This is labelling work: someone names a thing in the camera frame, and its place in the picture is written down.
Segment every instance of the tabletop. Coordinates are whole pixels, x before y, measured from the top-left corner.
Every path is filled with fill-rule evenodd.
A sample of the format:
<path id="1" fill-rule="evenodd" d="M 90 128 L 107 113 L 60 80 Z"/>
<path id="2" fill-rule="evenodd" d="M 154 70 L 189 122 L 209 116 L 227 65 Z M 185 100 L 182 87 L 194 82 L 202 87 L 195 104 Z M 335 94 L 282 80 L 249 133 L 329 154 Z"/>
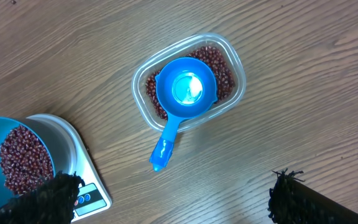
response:
<path id="1" fill-rule="evenodd" d="M 154 172 L 131 78 L 203 32 L 233 45 L 246 93 Z M 113 198 L 78 224 L 271 223 L 285 168 L 358 213 L 358 0 L 0 0 L 0 116 L 36 113 L 79 130 Z"/>

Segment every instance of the rectangular container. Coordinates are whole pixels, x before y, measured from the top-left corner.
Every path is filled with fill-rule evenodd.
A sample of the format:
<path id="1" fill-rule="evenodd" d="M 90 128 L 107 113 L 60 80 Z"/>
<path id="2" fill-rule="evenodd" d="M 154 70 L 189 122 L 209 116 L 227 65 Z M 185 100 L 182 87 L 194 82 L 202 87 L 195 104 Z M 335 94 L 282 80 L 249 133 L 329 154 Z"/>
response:
<path id="1" fill-rule="evenodd" d="M 232 71 L 236 86 L 229 97 L 218 104 L 214 104 L 207 112 L 196 118 L 182 122 L 179 125 L 178 132 L 189 130 L 207 122 L 214 117 L 225 113 L 240 102 L 246 91 L 246 74 L 233 46 L 224 37 L 218 34 L 205 33 L 194 35 L 151 56 L 136 70 L 132 77 L 132 94 L 140 113 L 150 127 L 158 131 L 163 131 L 167 122 L 155 114 L 153 104 L 150 98 L 146 95 L 145 82 L 147 77 L 150 76 L 152 72 L 162 69 L 173 59 L 184 57 L 186 54 L 191 53 L 202 46 L 208 45 L 217 47 L 221 51 L 227 66 Z"/>

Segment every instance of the scoop handle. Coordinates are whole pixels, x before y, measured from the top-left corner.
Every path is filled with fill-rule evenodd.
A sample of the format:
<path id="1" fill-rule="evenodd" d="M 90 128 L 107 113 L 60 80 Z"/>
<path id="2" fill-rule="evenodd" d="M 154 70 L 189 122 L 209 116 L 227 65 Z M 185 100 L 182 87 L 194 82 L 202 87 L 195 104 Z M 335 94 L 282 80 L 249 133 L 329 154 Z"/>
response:
<path id="1" fill-rule="evenodd" d="M 179 124 L 182 121 L 183 119 L 181 118 L 168 116 L 167 125 L 165 125 L 162 135 L 150 156 L 150 162 L 153 164 L 154 171 L 158 172 L 167 166 L 169 158 L 172 155 L 173 143 L 177 136 Z"/>

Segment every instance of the pile of beans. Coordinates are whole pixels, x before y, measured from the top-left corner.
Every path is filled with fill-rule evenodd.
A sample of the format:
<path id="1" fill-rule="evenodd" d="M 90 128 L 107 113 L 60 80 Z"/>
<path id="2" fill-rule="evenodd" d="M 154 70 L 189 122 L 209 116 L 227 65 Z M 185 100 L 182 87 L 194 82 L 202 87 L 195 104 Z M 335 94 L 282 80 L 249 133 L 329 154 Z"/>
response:
<path id="1" fill-rule="evenodd" d="M 218 97 L 217 102 L 226 99 L 230 96 L 233 91 L 233 88 L 236 86 L 234 82 L 233 75 L 227 67 L 227 64 L 223 58 L 223 55 L 219 49 L 212 46 L 201 47 L 194 50 L 192 53 L 186 55 L 187 57 L 197 58 L 203 61 L 208 67 L 213 71 L 216 79 L 216 96 Z M 158 75 L 161 70 L 151 73 L 146 80 L 146 94 L 150 97 L 155 113 L 158 117 L 167 120 L 167 112 L 160 106 L 160 103 L 157 99 L 157 94 L 155 92 L 155 76 Z"/>
<path id="2" fill-rule="evenodd" d="M 45 146 L 24 126 L 12 129 L 0 145 L 0 167 L 5 187 L 14 195 L 35 190 L 53 178 L 52 162 Z"/>

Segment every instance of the blue button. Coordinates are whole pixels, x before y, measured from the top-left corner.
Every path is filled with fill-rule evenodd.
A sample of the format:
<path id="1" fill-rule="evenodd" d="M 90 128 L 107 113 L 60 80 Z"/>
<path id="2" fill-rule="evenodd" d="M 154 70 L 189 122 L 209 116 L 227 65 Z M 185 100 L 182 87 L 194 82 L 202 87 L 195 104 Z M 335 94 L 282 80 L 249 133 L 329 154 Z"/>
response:
<path id="1" fill-rule="evenodd" d="M 90 196 L 89 194 L 86 194 L 86 195 L 85 195 L 85 200 L 86 200 L 86 201 L 91 200 L 91 196 Z"/>
<path id="2" fill-rule="evenodd" d="M 80 197 L 78 198 L 78 203 L 84 203 L 84 197 L 80 196 Z"/>

